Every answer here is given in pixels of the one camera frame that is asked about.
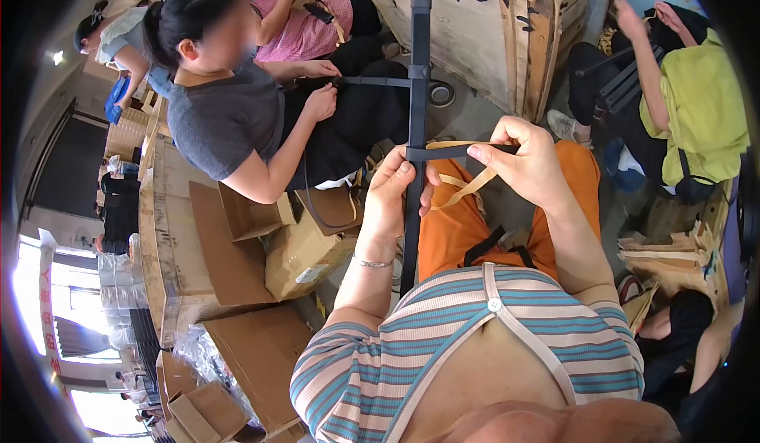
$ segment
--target striped shirt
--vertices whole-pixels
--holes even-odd
[[[323,328],[296,363],[290,399],[317,441],[395,443],[446,357],[494,318],[546,364],[569,405],[641,398],[643,362],[619,303],[584,305],[538,270],[486,263],[427,279],[377,332]]]

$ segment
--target white sneaker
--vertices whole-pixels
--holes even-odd
[[[549,123],[549,127],[552,128],[554,134],[556,134],[560,140],[575,141],[576,143],[580,143],[575,139],[575,125],[577,125],[577,123],[574,118],[570,118],[559,110],[551,109],[548,113],[546,113],[546,121]],[[588,149],[594,149],[591,146],[591,140],[580,144]]]

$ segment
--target blue container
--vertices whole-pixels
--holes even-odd
[[[120,78],[106,99],[106,118],[114,125],[119,123],[119,118],[122,117],[122,107],[114,104],[124,97],[127,87],[129,87],[129,77]]]

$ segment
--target silver bracelet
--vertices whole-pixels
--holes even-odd
[[[391,265],[393,265],[393,260],[391,260],[391,261],[389,261],[387,263],[382,263],[382,262],[378,263],[376,261],[365,261],[365,260],[362,260],[361,258],[357,257],[356,253],[353,254],[352,259],[353,259],[353,261],[356,261],[356,263],[359,266],[368,267],[368,268],[386,268],[386,267],[390,267]]]

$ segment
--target person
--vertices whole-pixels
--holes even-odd
[[[353,39],[329,59],[251,62],[242,26],[248,0],[166,0],[144,19],[154,62],[176,72],[168,123],[189,163],[247,198],[335,181],[362,167],[372,146],[403,143],[409,92],[341,85],[341,75],[407,77],[377,37]],[[280,87],[298,77],[287,92]]]
[[[354,257],[325,326],[300,356],[290,399],[317,441],[675,441],[639,401],[641,355],[600,243],[592,153],[517,117],[467,153],[537,205],[524,254],[494,246],[454,160],[427,163],[420,284],[386,318],[403,193],[415,170],[397,147],[366,198]]]
[[[256,58],[262,62],[304,61],[335,51],[340,40],[333,24],[325,24],[296,0],[250,0],[255,13],[250,30]],[[372,0],[321,0],[320,9],[335,16],[348,36],[375,36],[382,24]]]
[[[74,48],[83,55],[95,53],[100,64],[113,65],[120,71],[129,71],[129,84],[122,98],[115,103],[122,111],[129,108],[132,95],[140,82],[147,83],[162,96],[168,96],[171,88],[169,71],[151,65],[146,58],[142,19],[148,7],[129,8],[114,16],[104,17],[108,0],[95,3],[93,12],[79,23],[74,31]]]
[[[622,137],[648,179],[666,186],[671,194],[704,200],[714,183],[738,175],[739,156],[749,145],[742,94],[723,45],[712,29],[698,43],[673,7],[658,1],[657,19],[679,36],[684,47],[667,53],[660,68],[647,30],[631,5],[616,0],[615,6],[620,30],[634,50],[642,93],[606,124]],[[587,77],[577,77],[575,71],[605,59],[587,42],[571,48],[566,68],[574,118],[557,110],[547,114],[558,137],[590,143],[599,92],[622,69],[608,64]],[[690,181],[682,181],[685,168]]]
[[[119,154],[114,154],[108,160],[103,159],[103,165],[106,171],[117,174],[137,174],[140,169],[138,164],[122,160]]]

